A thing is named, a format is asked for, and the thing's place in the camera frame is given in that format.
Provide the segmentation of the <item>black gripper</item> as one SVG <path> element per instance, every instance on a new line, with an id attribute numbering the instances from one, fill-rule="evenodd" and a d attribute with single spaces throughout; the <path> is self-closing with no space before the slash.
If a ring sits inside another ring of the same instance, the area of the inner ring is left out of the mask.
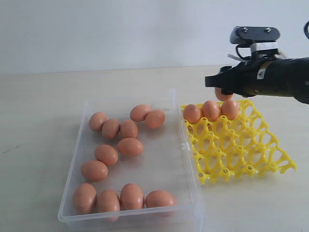
<path id="1" fill-rule="evenodd" d="M 243 97 L 263 96 L 257 84 L 257 74 L 264 60 L 241 62 L 238 65 L 222 66 L 216 75 L 205 76 L 206 87 L 216 87 L 223 94 L 238 94 Z"/>

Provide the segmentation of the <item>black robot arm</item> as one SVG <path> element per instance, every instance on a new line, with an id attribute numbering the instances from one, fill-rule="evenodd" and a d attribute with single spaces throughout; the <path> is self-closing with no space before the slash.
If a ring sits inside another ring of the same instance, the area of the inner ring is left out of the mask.
<path id="1" fill-rule="evenodd" d="M 224 66 L 217 75 L 205 77 L 206 87 L 216 87 L 224 94 L 243 97 L 293 97 L 309 103 L 309 59 L 259 58 Z"/>

